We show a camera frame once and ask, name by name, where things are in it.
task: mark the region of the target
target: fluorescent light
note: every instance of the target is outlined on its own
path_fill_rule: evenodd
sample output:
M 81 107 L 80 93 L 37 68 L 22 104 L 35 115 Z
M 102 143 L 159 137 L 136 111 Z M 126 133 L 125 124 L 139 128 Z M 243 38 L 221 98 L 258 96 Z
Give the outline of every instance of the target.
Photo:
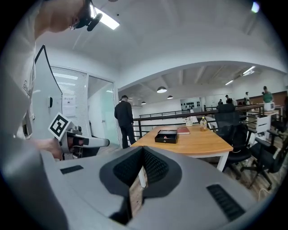
M 254 69 L 255 66 L 252 66 L 251 68 L 247 69 L 243 74 L 246 74 L 247 72 L 249 72 L 250 70 Z
M 78 77 L 75 76 L 71 76 L 71 75 L 66 75 L 66 74 L 55 74 L 53 73 L 54 77 L 64 77 L 64 78 L 69 78 L 69 79 L 73 79 L 73 80 L 77 80 Z
M 242 76 L 247 76 L 247 75 L 249 75 L 249 74 L 252 74 L 252 73 L 255 73 L 255 71 L 253 71 L 253 70 L 250 70 L 249 72 L 247 72 L 247 73 L 243 74 Z
M 225 85 L 228 85 L 228 84 L 230 84 L 231 82 L 233 82 L 234 80 L 231 80 L 230 82 L 228 82 L 228 83 L 226 83 Z
M 96 14 L 94 12 L 93 9 L 94 6 L 90 5 L 91 8 L 91 17 L 95 18 Z M 113 18 L 111 18 L 110 16 L 108 16 L 107 14 L 105 14 L 104 12 L 102 12 L 101 10 L 99 10 L 98 8 L 94 7 L 96 10 L 96 13 L 101 13 L 103 14 L 100 22 L 102 22 L 104 25 L 110 27 L 112 30 L 115 30 L 120 24 L 118 22 L 116 22 Z
M 259 8 L 260 8 L 259 4 L 257 2 L 253 2 L 251 11 L 257 13 L 259 11 Z
M 58 84 L 67 84 L 67 85 L 75 85 L 75 84 L 72 84 L 72 83 L 66 83 L 66 82 L 57 82 Z

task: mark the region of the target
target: wooden table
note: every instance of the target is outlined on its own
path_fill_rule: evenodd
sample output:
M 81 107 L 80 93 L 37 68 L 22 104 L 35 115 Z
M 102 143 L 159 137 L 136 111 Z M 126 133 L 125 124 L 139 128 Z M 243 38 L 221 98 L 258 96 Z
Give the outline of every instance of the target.
M 155 142 L 155 137 L 160 130 L 173 130 L 185 127 L 180 126 L 157 126 L 144 137 L 136 141 L 132 147 L 149 146 L 165 149 L 175 153 L 183 154 L 194 158 L 220 157 L 217 168 L 222 172 L 228 158 L 229 151 L 233 147 L 225 142 L 221 137 L 211 130 L 200 131 L 200 125 L 187 127 L 190 131 L 189 135 L 178 135 L 176 144 L 164 144 Z M 143 187 L 142 173 L 139 174 L 140 182 Z

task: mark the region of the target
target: red book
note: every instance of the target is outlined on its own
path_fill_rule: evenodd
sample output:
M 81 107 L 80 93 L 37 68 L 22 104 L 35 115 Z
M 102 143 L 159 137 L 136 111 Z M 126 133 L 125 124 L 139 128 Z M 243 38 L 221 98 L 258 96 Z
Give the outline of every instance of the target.
M 185 134 L 190 134 L 190 132 L 189 132 L 189 129 L 187 129 L 187 128 L 178 128 L 177 129 L 177 134 L 185 135 Z

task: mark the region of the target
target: person in green shirt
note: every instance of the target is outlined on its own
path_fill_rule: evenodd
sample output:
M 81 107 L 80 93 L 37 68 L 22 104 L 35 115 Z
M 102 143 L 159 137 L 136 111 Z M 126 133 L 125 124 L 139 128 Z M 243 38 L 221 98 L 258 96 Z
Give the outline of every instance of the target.
M 266 86 L 264 86 L 263 89 L 264 89 L 263 101 L 264 101 L 265 103 L 272 102 L 272 101 L 273 101 L 272 94 L 267 90 L 267 87 L 266 87 Z

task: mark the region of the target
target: paper card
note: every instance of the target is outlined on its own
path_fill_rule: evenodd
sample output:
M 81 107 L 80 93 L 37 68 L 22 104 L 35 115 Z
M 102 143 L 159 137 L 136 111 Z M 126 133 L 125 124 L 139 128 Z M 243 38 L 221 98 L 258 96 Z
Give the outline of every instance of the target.
M 75 105 L 76 105 L 76 96 L 65 95 L 65 94 L 62 96 L 62 107 L 75 106 Z
M 62 106 L 62 113 L 66 117 L 76 116 L 76 106 Z

